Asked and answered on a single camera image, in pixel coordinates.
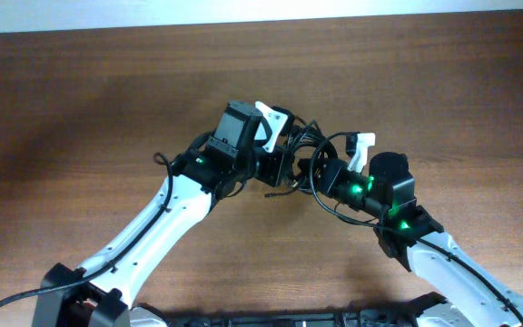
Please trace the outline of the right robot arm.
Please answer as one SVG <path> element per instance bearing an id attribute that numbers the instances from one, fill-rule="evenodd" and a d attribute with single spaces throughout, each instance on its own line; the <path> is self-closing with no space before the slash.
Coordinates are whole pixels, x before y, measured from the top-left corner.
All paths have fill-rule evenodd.
<path id="1" fill-rule="evenodd" d="M 299 167 L 315 198 L 326 196 L 370 215 L 368 226 L 383 252 L 431 284 L 465 323 L 523 326 L 523 296 L 471 259 L 417 203 L 405 154 L 376 154 L 367 174 L 320 156 L 301 160 Z"/>

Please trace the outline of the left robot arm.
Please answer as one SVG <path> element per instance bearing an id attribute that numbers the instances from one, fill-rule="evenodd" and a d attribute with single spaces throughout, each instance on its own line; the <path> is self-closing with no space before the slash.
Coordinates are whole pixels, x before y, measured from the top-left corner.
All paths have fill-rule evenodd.
<path id="1" fill-rule="evenodd" d="M 164 256 L 237 183 L 262 176 L 278 153 L 276 143 L 294 120 L 291 112 L 261 101 L 230 101 L 217 127 L 197 136 L 165 165 L 154 198 L 102 250 L 71 270 L 58 263 L 42 280 L 52 292 L 38 296 L 34 326 L 132 326 L 133 302 Z"/>

